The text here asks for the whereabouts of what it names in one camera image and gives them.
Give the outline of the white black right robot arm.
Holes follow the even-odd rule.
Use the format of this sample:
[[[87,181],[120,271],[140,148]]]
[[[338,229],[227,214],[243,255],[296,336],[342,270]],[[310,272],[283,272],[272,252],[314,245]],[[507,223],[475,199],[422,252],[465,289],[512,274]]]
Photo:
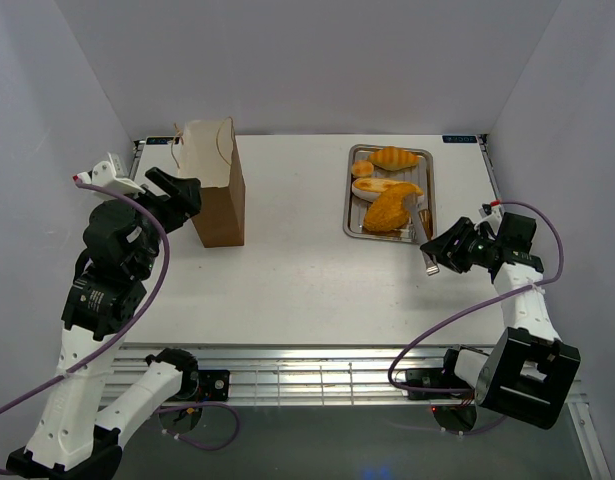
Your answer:
[[[501,338],[489,353],[465,346],[449,349],[438,373],[441,390],[461,397],[473,388],[477,405],[549,429],[581,358],[550,320],[539,286],[544,267],[530,252],[536,229],[534,219],[514,213],[491,213],[479,223],[462,217],[421,249],[455,273],[484,268],[502,298]]]

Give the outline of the breaded oval fake bread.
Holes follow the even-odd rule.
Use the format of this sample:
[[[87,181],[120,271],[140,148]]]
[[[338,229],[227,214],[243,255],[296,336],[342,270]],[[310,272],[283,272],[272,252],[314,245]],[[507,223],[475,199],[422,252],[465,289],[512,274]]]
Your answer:
[[[373,202],[367,210],[363,228],[374,233],[389,232],[403,225],[410,219],[410,213],[404,206],[404,201],[411,197],[416,200],[424,191],[417,185],[407,182],[397,183]]]

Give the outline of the metal tongs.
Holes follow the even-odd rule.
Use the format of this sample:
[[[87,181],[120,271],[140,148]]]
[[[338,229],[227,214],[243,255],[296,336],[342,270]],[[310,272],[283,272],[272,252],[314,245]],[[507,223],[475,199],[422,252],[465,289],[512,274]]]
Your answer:
[[[431,214],[429,210],[423,208],[418,203],[416,195],[408,195],[403,201],[404,207],[408,210],[411,218],[414,237],[419,248],[433,238],[433,228],[431,222]],[[440,269],[436,261],[421,249],[422,258],[425,264],[425,271],[428,276],[433,276],[439,273]]]

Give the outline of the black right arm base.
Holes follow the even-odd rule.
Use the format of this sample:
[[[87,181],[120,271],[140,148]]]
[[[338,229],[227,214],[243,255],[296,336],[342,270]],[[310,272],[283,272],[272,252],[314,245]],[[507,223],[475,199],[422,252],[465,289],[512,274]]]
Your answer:
[[[448,374],[443,368],[413,368],[398,371],[395,380],[408,387],[434,389],[434,392],[406,391],[408,400],[459,399],[469,397],[471,387],[463,380]]]

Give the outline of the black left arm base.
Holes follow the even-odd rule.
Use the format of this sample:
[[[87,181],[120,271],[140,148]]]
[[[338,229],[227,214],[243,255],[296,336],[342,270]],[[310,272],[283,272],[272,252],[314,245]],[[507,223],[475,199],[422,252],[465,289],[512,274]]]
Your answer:
[[[229,370],[198,370],[190,376],[189,399],[225,402],[229,399],[230,379]]]

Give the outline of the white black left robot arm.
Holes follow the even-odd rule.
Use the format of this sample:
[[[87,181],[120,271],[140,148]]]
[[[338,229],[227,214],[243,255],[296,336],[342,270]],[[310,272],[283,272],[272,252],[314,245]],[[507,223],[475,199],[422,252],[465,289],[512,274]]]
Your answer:
[[[146,359],[147,372],[111,406],[99,407],[105,381],[133,319],[156,293],[144,288],[168,233],[201,210],[201,183],[157,167],[146,177],[159,189],[114,193],[90,214],[85,249],[62,313],[62,340],[48,402],[32,438],[7,460],[27,479],[110,479],[139,426],[165,401],[199,387],[198,362],[166,348]]]

